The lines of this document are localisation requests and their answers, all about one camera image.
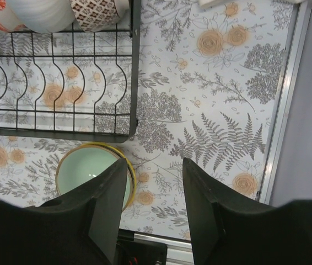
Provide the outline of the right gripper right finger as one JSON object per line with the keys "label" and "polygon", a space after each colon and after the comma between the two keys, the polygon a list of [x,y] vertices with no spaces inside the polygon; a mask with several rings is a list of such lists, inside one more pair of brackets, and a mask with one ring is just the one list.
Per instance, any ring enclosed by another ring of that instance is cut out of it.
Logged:
{"label": "right gripper right finger", "polygon": [[182,177],[195,264],[312,264],[312,200],[259,203],[189,158]]}

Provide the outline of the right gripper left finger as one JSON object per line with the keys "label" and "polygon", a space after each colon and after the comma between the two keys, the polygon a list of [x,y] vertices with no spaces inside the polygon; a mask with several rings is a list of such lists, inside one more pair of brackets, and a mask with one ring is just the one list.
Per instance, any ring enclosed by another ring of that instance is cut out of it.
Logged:
{"label": "right gripper left finger", "polygon": [[0,200],[0,264],[112,264],[127,162],[41,206]]}

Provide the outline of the black wire dish rack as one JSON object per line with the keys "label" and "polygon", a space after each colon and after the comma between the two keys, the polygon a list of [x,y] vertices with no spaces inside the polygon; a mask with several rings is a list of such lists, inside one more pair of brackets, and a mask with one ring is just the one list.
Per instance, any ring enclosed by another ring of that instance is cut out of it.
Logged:
{"label": "black wire dish rack", "polygon": [[0,33],[0,135],[122,143],[137,128],[140,1],[85,32]]}

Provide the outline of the brown patterned bowl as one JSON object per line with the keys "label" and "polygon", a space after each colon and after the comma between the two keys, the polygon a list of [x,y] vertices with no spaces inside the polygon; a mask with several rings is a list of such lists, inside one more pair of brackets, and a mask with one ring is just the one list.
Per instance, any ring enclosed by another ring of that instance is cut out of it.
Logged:
{"label": "brown patterned bowl", "polygon": [[85,32],[98,32],[118,23],[130,8],[129,0],[72,0],[74,16]]}

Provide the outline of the plain white bowl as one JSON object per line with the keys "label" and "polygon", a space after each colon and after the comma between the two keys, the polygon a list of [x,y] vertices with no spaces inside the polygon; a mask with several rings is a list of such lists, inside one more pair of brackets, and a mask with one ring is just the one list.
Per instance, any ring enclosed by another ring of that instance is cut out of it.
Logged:
{"label": "plain white bowl", "polygon": [[62,31],[75,20],[70,1],[11,0],[7,3],[19,20],[37,33]]}

